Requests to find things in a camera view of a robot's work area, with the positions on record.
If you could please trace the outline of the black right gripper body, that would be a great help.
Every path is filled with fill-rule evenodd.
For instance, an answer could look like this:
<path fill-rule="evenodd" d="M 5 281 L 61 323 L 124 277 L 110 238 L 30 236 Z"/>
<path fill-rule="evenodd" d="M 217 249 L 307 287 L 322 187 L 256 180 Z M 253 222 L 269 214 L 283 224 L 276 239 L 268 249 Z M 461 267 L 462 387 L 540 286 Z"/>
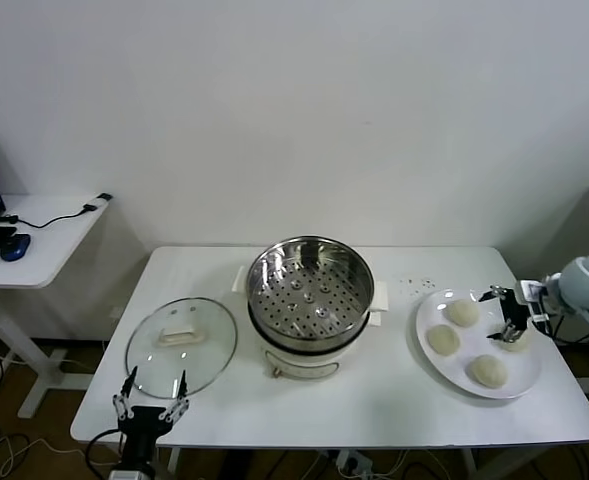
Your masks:
<path fill-rule="evenodd" d="M 514 293 L 504 293 L 500 298 L 500 306 L 507 326 L 516 331 L 525 331 L 527 329 L 530 317 L 528 306 L 521 305 Z"/>

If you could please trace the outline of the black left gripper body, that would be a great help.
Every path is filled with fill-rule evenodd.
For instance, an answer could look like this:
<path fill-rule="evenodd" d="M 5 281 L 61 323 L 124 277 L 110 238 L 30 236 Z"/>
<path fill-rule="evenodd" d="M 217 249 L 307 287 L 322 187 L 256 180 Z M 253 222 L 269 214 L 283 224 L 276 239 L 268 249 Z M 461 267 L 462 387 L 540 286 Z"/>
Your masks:
<path fill-rule="evenodd" d="M 164 436 L 168 433 L 168 423 L 160 416 L 165 413 L 163 407 L 134 406 L 133 417 L 125 416 L 118 420 L 118 429 L 125 435 Z"/>

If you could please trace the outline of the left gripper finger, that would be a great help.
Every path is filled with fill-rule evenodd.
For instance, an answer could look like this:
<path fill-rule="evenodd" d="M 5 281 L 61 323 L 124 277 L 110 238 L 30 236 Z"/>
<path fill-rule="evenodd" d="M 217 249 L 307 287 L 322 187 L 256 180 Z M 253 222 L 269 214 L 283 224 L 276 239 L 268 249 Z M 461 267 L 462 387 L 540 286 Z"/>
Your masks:
<path fill-rule="evenodd" d="M 177 423 L 188 410 L 189 405 L 190 400 L 188 398 L 186 372 L 183 371 L 178 385 L 176 398 L 174 399 L 174 402 L 161 414 L 161 420 L 165 423 Z"/>
<path fill-rule="evenodd" d="M 136 380 L 137 372 L 138 367 L 135 366 L 131 373 L 126 377 L 120 391 L 112 398 L 112 404 L 118 419 L 134 418 L 134 411 L 130 404 L 129 397 Z"/>

